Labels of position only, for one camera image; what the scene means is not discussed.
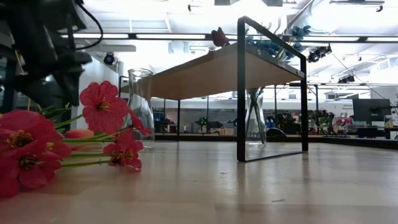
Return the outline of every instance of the light wood surface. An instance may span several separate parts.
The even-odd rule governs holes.
[[[152,96],[184,100],[235,91],[238,68],[236,46],[231,44],[154,75]],[[246,48],[246,89],[288,83],[303,77],[303,73],[273,57],[258,55],[255,46],[247,45]],[[122,92],[128,93],[129,87],[122,87]]]
[[[269,143],[269,153],[300,144]],[[141,172],[61,170],[0,200],[0,223],[377,224],[398,220],[398,153],[310,144],[308,154],[236,162],[235,143],[158,142]]]

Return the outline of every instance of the ceiling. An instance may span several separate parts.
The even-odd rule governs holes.
[[[210,33],[222,27],[226,34],[235,34],[237,19],[246,15],[280,34],[290,19],[309,2],[284,1],[286,4],[283,7],[267,7],[259,0],[240,0],[231,6],[214,6],[214,0],[85,0],[85,6],[99,20],[105,33]],[[398,21],[392,18],[398,13],[398,1],[385,2],[384,9],[376,12],[379,6],[332,6],[329,0],[314,0],[295,24],[309,24],[316,34],[323,35],[397,35]],[[88,28],[85,32],[99,32],[89,17],[86,23]],[[189,41],[184,45],[170,41],[104,40],[101,45],[135,45],[136,52],[116,55],[127,62],[145,60],[155,73],[206,53],[189,50],[185,51],[187,54],[177,56],[170,55],[170,48],[183,53],[184,50],[176,47],[214,47],[210,41]],[[344,75],[342,72],[346,67],[367,80],[372,66],[377,66],[386,58],[398,57],[397,44],[331,44],[331,47],[338,60],[333,55],[327,55],[317,63],[310,63],[308,79],[312,82],[336,82],[338,77]]]

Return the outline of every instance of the glass vase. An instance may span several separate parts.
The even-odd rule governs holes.
[[[246,144],[252,146],[264,146],[267,143],[266,122],[262,112],[263,90],[264,88],[256,88],[246,92]]]
[[[153,73],[144,68],[130,69],[129,73],[129,101],[130,109],[142,121],[144,127],[152,131],[152,134],[143,135],[138,130],[134,129],[134,139],[142,141],[144,147],[154,147],[155,141],[155,127],[154,114],[150,106],[152,76]],[[127,115],[125,127],[131,125],[131,117]]]

